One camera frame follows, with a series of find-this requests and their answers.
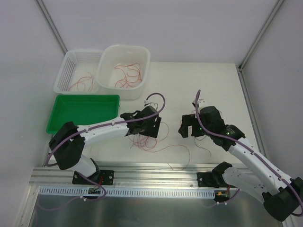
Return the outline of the green plastic tray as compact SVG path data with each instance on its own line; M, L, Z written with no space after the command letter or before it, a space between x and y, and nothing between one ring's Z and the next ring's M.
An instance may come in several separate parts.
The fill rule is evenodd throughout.
M58 95L46 132L56 134L67 122L89 125L116 118L119 102L118 95Z

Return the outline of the aluminium extrusion rail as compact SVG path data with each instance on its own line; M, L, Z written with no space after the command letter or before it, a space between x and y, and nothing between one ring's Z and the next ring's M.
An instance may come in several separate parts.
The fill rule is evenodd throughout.
M112 187L118 188L197 188L197 173L211 172L217 164L172 165L164 163L98 162L101 170L113 170ZM35 167L30 185L73 186L73 171L58 167Z

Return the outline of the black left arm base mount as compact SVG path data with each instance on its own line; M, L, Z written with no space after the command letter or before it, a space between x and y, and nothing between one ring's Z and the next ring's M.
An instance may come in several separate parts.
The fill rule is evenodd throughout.
M91 176L87 177L86 180L82 177L78 172L74 171L72 184L74 185L113 185L114 181L114 171L113 170L99 170L96 173L92 174Z

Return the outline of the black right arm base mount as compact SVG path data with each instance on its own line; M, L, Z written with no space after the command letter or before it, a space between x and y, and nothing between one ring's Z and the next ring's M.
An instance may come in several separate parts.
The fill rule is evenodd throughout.
M223 180L223 177L212 172L198 172L197 184L198 187L228 188L228 184Z

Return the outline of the white plastic tub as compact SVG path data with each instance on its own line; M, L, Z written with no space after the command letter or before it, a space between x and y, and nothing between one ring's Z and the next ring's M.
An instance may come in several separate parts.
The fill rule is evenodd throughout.
M97 67L98 92L118 95L123 100L138 99L148 79L150 58L150 51L143 46L107 47Z

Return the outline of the right aluminium frame post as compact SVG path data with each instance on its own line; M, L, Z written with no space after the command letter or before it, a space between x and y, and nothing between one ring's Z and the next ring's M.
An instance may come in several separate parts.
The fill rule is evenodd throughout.
M238 66L239 72L242 72L248 61L250 60L251 56L253 55L255 49L258 47L258 44L262 40L263 36L267 32L268 28L272 24L273 20L275 19L277 13L280 11L282 5L285 3L285 0L276 0L274 6L272 7L270 13L266 17L264 23L262 24L260 30L258 31L256 37L254 38L252 44L250 45L247 53L245 54L243 60Z

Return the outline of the white perforated basket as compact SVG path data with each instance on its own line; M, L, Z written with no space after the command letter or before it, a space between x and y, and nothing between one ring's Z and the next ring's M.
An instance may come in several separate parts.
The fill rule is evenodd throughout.
M98 91L96 73L102 51L96 49L71 50L57 74L53 90L58 94L95 94Z

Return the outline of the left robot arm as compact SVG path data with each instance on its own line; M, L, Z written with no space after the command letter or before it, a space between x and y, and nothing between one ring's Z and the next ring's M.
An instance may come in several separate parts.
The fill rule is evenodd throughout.
M72 170L83 176L89 184L99 180L100 169L92 158L85 157L84 148L102 140L143 135L157 138L161 117L151 105L141 111L123 113L112 120L92 125L65 123L49 142L50 156L61 170Z

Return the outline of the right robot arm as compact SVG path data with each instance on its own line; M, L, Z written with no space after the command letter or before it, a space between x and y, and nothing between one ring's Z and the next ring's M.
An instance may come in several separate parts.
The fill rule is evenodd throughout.
M224 123L214 106L198 108L182 116L178 130L183 138L208 136L217 146L239 159L253 175L222 162L212 170L217 187L235 186L257 199L274 219L283 222L303 206L303 180L279 170L256 150L245 134L234 125Z

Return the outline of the left aluminium frame post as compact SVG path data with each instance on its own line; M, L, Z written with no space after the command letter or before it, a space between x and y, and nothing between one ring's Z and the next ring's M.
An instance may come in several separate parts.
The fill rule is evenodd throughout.
M59 30L57 29L57 26L54 23L54 20L52 19L52 16L51 16L49 10L47 9L45 2L43 0L35 0L35 3L37 5L37 7L39 8L39 10L41 11L43 18L46 21L46 23L47 23L51 33L53 34L62 53L66 54L68 52L68 49L61 37Z

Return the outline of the aluminium frame post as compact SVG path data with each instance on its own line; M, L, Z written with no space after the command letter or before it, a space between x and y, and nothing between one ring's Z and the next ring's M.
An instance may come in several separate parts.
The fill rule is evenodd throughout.
M274 6L272 7L270 13L266 17L264 23L262 24L260 30L258 31L256 37L254 38L252 44L250 45L247 53L245 54L243 60L238 66L239 72L242 72L248 61L250 60L251 56L253 55L255 49L258 47L258 44L262 40L263 36L267 32L268 28L272 24L273 20L275 19L277 13L280 11L282 5L285 3L285 0L276 0Z
M41 11L43 18L46 21L46 23L47 23L51 33L53 34L62 53L66 54L68 52L68 49L61 37L59 30L57 29L57 26L54 23L54 20L52 19L52 16L51 16L49 10L47 9L45 2L43 0L35 0L35 3L37 5L37 7L39 8L39 10Z

